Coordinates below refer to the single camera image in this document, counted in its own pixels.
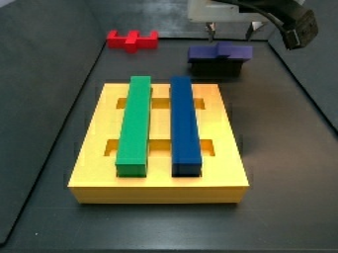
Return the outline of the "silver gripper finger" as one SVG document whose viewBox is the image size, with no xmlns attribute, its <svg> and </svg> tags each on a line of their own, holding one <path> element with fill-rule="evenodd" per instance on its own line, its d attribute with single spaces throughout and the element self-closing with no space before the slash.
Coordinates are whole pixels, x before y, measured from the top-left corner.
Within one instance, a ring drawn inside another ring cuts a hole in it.
<svg viewBox="0 0 338 253">
<path fill-rule="evenodd" d="M 246 32 L 246 40 L 248 41 L 254 35 L 254 33 L 259 30 L 259 28 L 263 26 L 264 24 L 262 22 L 252 22 L 250 24 L 248 30 Z"/>
<path fill-rule="evenodd" d="M 208 34 L 208 41 L 212 42 L 213 37 L 215 37 L 215 23 L 213 22 L 205 23 L 205 32 Z"/>
</svg>

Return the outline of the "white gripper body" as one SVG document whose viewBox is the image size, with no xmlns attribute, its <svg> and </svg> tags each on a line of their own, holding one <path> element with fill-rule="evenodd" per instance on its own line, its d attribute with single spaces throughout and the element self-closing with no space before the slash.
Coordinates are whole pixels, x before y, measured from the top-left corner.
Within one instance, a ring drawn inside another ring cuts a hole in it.
<svg viewBox="0 0 338 253">
<path fill-rule="evenodd" d="M 256 10 L 213 0 L 187 0 L 187 19 L 195 23 L 268 21 L 268 18 Z"/>
</svg>

